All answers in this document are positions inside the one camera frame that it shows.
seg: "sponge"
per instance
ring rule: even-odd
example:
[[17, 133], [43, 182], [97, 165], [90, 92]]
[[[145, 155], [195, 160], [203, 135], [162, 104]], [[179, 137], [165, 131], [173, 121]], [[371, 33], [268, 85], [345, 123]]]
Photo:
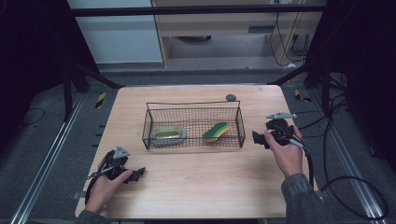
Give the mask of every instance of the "sponge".
[[227, 122], [219, 122], [209, 131], [203, 134], [203, 138], [208, 141], [216, 141], [222, 134], [227, 132], [230, 129], [230, 124]]

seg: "wooden table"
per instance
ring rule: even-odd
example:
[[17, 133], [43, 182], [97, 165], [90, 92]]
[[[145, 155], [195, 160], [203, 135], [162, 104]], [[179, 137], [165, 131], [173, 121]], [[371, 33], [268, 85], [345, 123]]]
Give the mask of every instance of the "wooden table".
[[[241, 101], [246, 140], [243, 147], [185, 147], [147, 150], [142, 141], [147, 102], [190, 103]], [[278, 86], [136, 87], [119, 90], [90, 174], [117, 145], [132, 155], [126, 168], [147, 167], [138, 182], [123, 184], [107, 204], [110, 218], [260, 218], [284, 217], [280, 190], [284, 176], [271, 150], [253, 143], [263, 133], [265, 116], [289, 112]], [[78, 215], [84, 209], [80, 199]]]

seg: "white cabinet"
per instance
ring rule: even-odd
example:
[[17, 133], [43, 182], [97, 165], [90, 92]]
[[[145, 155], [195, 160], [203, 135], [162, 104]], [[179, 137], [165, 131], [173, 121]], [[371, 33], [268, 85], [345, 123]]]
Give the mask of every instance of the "white cabinet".
[[[149, 0], [68, 0], [71, 8], [151, 7]], [[77, 17], [98, 65], [162, 63], [153, 16]]]

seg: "small gray object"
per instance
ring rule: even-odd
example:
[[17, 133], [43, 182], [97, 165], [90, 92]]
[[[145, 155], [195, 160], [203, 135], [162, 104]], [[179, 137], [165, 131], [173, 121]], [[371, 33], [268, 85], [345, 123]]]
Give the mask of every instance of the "small gray object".
[[127, 150], [125, 150], [125, 148], [123, 148], [122, 146], [118, 145], [114, 155], [113, 155], [113, 159], [119, 159], [119, 158], [123, 158], [123, 157], [128, 157], [130, 156], [131, 153]]
[[233, 94], [228, 94], [225, 99], [227, 99], [228, 102], [236, 101], [236, 96]]

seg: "person's right hand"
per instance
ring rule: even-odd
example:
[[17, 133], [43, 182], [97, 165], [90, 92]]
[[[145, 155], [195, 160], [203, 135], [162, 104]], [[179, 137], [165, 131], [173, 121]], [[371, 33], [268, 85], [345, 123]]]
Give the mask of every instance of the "person's right hand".
[[[293, 125], [293, 129], [294, 133], [299, 138], [303, 138], [296, 126]], [[291, 175], [303, 173], [302, 149], [293, 144], [281, 146], [268, 131], [264, 132], [264, 136], [268, 145], [270, 145], [271, 150], [274, 152], [276, 164], [279, 167], [280, 171], [282, 171], [285, 178]]]
[[109, 180], [106, 175], [101, 175], [92, 187], [91, 197], [85, 206], [86, 210], [99, 214], [107, 201], [113, 196], [117, 188], [132, 174], [127, 170], [114, 180]]

